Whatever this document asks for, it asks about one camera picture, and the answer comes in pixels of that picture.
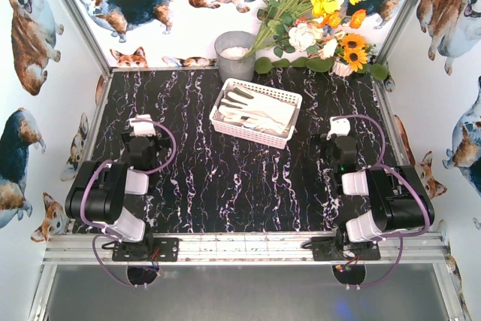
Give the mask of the white plastic storage basket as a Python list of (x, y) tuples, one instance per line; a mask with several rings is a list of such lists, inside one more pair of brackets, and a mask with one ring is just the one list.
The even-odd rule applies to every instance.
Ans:
[(294, 134), (301, 103), (297, 93), (229, 78), (209, 119), (216, 132), (282, 150)]

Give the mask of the edge work glove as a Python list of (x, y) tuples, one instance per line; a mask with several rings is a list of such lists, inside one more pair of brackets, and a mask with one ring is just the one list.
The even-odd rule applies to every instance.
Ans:
[(293, 104), (286, 103), (260, 92), (234, 85), (220, 101), (229, 111), (242, 111), (245, 114), (259, 116), (287, 126), (295, 112)]

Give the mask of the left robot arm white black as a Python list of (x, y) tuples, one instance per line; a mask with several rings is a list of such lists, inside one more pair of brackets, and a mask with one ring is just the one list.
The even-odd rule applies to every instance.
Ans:
[(143, 196), (153, 177), (148, 171), (159, 166), (159, 156), (174, 148), (166, 133), (121, 134), (126, 157), (122, 162), (85, 161), (65, 200), (67, 216), (99, 229), (118, 241), (142, 242), (146, 223), (124, 206), (127, 195)]

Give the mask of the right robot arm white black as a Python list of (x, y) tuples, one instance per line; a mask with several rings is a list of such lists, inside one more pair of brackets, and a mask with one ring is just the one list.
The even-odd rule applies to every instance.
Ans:
[(370, 202), (368, 211), (341, 224), (337, 232), (341, 240), (375, 243), (425, 234), (434, 221), (434, 209), (414, 167), (380, 164), (360, 168), (357, 152), (351, 136), (320, 136), (320, 156), (331, 170), (335, 191), (364, 196)]

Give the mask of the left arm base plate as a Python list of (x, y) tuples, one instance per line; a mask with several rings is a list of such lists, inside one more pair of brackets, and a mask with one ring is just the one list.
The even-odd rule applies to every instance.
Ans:
[(178, 238), (153, 238), (138, 243), (110, 241), (101, 248), (112, 252), (114, 262), (176, 262), (179, 243)]

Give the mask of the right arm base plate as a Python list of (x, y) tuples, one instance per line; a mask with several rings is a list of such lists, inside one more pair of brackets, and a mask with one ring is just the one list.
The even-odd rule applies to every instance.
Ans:
[(372, 242), (341, 244), (334, 238), (311, 238), (301, 245), (301, 249), (310, 250), (313, 259), (321, 261), (377, 261), (381, 259), (377, 245)]

